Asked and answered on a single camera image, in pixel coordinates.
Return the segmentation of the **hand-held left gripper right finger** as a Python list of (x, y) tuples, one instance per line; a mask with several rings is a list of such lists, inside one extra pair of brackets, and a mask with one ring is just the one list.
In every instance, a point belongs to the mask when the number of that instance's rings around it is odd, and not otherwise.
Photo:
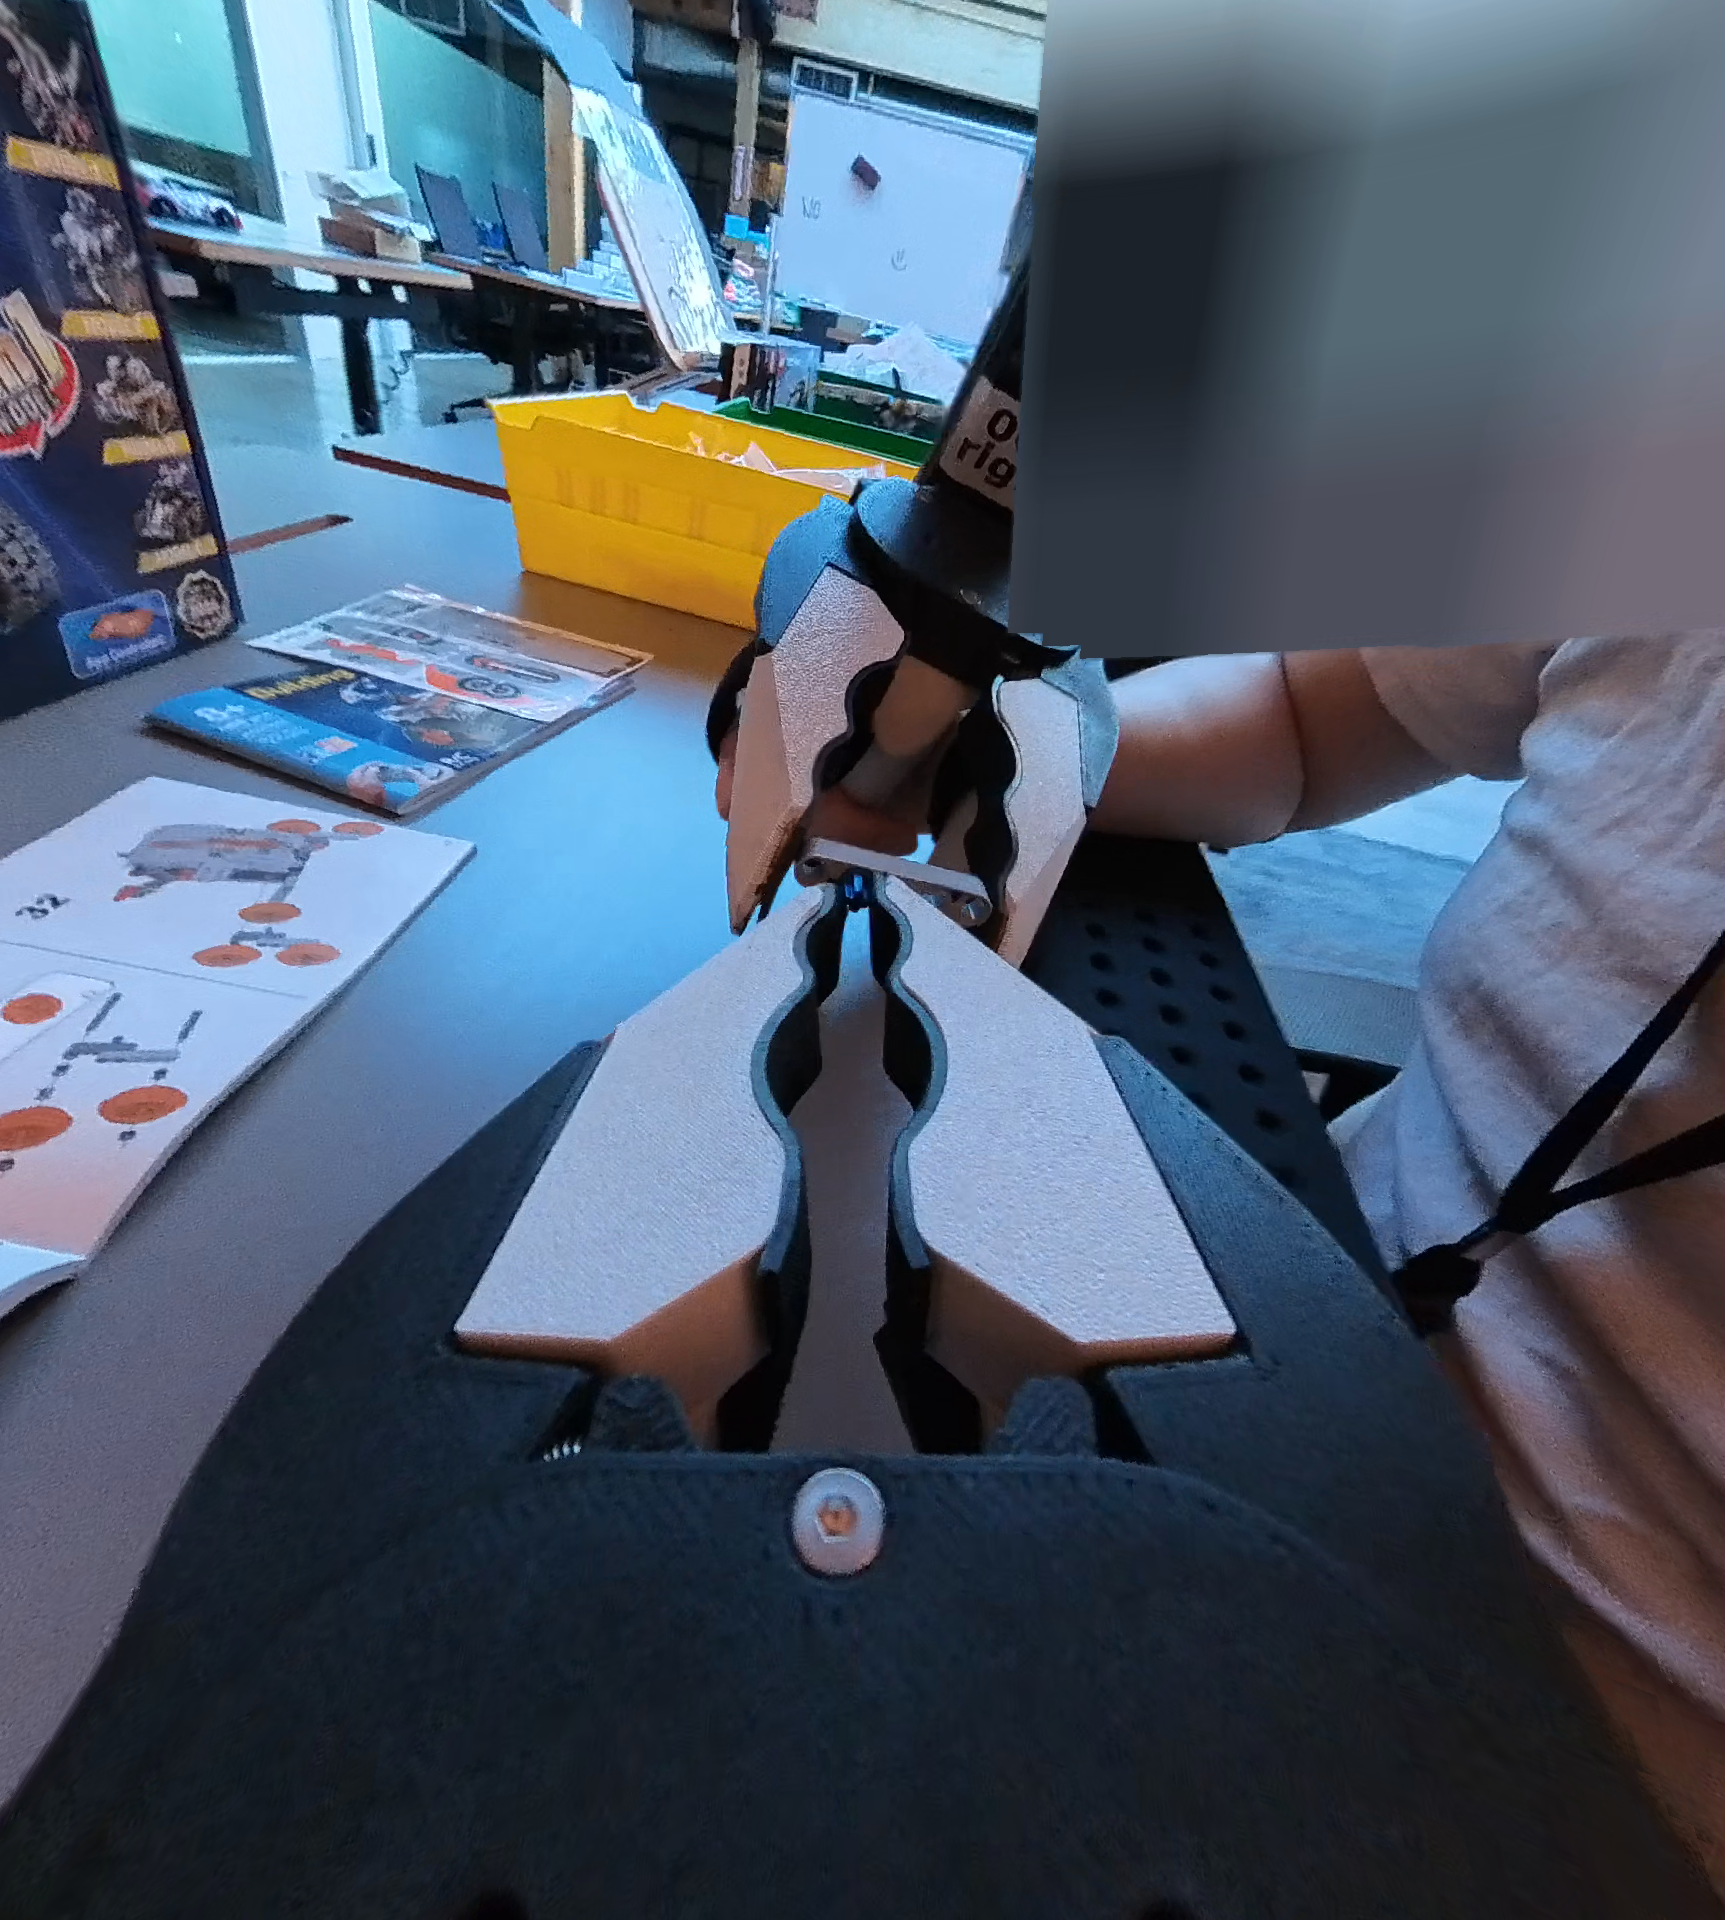
[(873, 882), (887, 1176), (873, 1352), (920, 1452), (979, 1452), (1035, 1377), (1231, 1354), (1233, 1314), (1104, 1037), (910, 882)]

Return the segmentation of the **green storage bin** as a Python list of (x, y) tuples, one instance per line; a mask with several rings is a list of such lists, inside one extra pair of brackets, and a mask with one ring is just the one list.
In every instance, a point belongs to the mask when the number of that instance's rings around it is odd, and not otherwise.
[(947, 425), (947, 410), (920, 394), (833, 388), (815, 391), (815, 404), (807, 410), (751, 410), (751, 394), (732, 394), (716, 404), (716, 417), (737, 417), (800, 441), (843, 445), (920, 469)]

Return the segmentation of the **person's right hand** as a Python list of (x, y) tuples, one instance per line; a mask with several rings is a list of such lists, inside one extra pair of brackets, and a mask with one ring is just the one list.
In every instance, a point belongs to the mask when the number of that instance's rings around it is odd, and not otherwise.
[(927, 791), (934, 791), (934, 775), (944, 757), (947, 752), (940, 746), (927, 762), (920, 762), (884, 804), (865, 804), (849, 785), (821, 791), (800, 820), (800, 840), (827, 838), (827, 840), (850, 840), (884, 857), (915, 857), (920, 840), (927, 838), (927, 808), (934, 808)]

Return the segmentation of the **blue toy box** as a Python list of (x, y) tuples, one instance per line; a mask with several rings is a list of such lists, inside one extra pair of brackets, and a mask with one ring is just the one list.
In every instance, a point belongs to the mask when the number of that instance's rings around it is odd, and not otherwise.
[(0, 725), (237, 624), (93, 20), (0, 0)]

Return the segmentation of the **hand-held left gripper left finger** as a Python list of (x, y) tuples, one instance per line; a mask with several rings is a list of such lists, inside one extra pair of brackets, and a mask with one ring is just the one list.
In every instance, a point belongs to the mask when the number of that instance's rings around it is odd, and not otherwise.
[(833, 887), (625, 1019), (454, 1342), (660, 1377), (709, 1449), (763, 1452), (800, 1346), (810, 1215), (794, 1112), (826, 1070)]

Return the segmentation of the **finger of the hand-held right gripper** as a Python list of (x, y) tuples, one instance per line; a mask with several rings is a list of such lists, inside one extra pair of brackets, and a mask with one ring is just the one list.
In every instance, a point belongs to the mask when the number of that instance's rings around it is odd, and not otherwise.
[(979, 937), (1026, 967), (1089, 830), (1078, 696), (1046, 678), (996, 682), (956, 735), (956, 768), (972, 784), (944, 813), (934, 866), (984, 882)]
[(877, 590), (826, 564), (770, 655), (751, 665), (732, 734), (730, 929), (773, 899), (821, 795), (821, 762), (850, 735), (865, 673), (897, 665), (906, 631)]

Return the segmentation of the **leaning cardboard board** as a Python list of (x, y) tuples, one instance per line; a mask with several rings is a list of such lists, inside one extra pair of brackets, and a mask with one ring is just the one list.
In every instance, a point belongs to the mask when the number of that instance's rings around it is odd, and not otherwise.
[(597, 192), (660, 355), (680, 371), (720, 367), (732, 316), (684, 171), (602, 39), (545, 0), (530, 20), (569, 82), (573, 134), (597, 153)]

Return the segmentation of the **sticker sheet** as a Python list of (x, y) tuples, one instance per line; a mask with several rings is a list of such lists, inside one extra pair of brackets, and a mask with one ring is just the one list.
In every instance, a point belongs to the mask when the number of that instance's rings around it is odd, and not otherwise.
[(645, 649), (494, 615), (422, 585), (374, 590), (357, 606), (253, 636), (253, 644), (288, 660), (345, 665), (396, 686), (441, 691), (534, 725), (564, 725), (602, 710), (652, 665)]

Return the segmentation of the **yellow storage bin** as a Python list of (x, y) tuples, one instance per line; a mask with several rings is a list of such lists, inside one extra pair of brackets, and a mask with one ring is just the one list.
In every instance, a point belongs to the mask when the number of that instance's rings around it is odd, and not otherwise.
[(495, 399), (494, 425), (530, 575), (730, 630), (754, 630), (770, 545), (833, 499), (833, 481), (915, 477), (877, 453), (625, 391)]

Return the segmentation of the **person's right forearm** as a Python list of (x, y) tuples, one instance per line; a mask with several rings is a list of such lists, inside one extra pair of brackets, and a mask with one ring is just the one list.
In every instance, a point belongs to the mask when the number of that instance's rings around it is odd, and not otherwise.
[(1338, 830), (1454, 779), (1521, 779), (1559, 644), (1351, 644), (1154, 665), (1117, 682), (1092, 830), (1220, 851)]

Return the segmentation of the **white toy car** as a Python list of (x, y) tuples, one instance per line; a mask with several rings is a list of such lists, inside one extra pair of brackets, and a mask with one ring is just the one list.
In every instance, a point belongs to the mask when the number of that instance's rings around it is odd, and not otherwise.
[(157, 225), (241, 231), (241, 211), (206, 178), (131, 166), (135, 203)]

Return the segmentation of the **whiteboard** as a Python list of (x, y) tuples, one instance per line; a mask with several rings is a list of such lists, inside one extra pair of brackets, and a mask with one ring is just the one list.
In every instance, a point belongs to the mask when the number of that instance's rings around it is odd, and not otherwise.
[(773, 289), (974, 346), (1035, 139), (894, 101), (796, 89), (790, 108)]

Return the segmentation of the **open instruction booklet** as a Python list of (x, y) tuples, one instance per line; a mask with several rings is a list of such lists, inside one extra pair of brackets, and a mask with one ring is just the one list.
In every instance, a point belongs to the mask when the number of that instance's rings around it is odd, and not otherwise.
[(465, 867), (462, 838), (142, 779), (0, 862), (0, 1321)]

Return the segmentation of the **black perforated chair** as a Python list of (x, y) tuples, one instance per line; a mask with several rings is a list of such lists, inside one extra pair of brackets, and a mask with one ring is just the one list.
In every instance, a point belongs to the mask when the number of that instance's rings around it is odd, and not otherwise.
[(1359, 975), (1253, 964), (1197, 846), (1084, 833), (1026, 975), (1137, 1046), (1372, 1276), (1373, 1237), (1328, 1144), (1328, 1096), (1372, 1090), (1415, 1044), (1415, 995)]

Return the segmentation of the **blue manual booklet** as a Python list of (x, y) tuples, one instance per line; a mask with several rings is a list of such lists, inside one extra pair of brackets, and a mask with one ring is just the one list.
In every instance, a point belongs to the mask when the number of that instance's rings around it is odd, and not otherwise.
[(146, 725), (323, 795), (413, 820), (617, 699), (625, 699), (625, 686), (530, 715), (336, 665), (300, 665), (168, 696)]

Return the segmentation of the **grey desk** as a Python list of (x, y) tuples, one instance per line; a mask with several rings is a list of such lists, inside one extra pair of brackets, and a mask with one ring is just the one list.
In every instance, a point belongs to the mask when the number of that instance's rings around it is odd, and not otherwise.
[(309, 453), (214, 453), (222, 518), (345, 529), (237, 559), (245, 631), (435, 585), (652, 649), (634, 696), (420, 830), (469, 867), (0, 1326), (0, 1805), (99, 1666), (229, 1404), (340, 1256), (569, 1046), (730, 944), (702, 715), (732, 630), (534, 576), (506, 504)]

